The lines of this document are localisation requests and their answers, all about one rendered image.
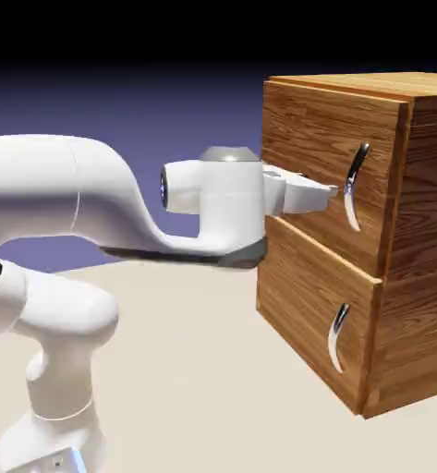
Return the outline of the large wooden cabinet door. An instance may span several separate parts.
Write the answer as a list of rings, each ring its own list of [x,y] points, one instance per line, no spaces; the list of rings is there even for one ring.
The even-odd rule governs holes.
[[[408,106],[404,102],[269,81],[264,85],[261,154],[265,162],[342,188],[359,146],[353,206],[359,228],[346,217],[344,195],[324,212],[285,220],[375,278],[381,278],[393,226]]]

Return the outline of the wooden cabinet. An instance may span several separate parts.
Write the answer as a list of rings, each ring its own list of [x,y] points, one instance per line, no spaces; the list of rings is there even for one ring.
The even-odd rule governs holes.
[[[367,395],[357,415],[373,418],[437,395],[437,73],[273,76],[269,81],[407,104]]]

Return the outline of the small wooden cabinet door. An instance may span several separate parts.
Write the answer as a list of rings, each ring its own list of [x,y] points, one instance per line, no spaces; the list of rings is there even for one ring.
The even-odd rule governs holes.
[[[267,218],[266,231],[268,251],[258,267],[258,312],[353,413],[361,413],[382,280],[279,218]],[[340,374],[330,360],[327,337],[343,303],[350,309],[337,341]]]

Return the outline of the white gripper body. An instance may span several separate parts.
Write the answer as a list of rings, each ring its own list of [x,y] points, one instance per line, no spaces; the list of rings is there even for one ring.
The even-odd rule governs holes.
[[[333,196],[333,187],[306,177],[285,182],[283,213],[322,212]]]

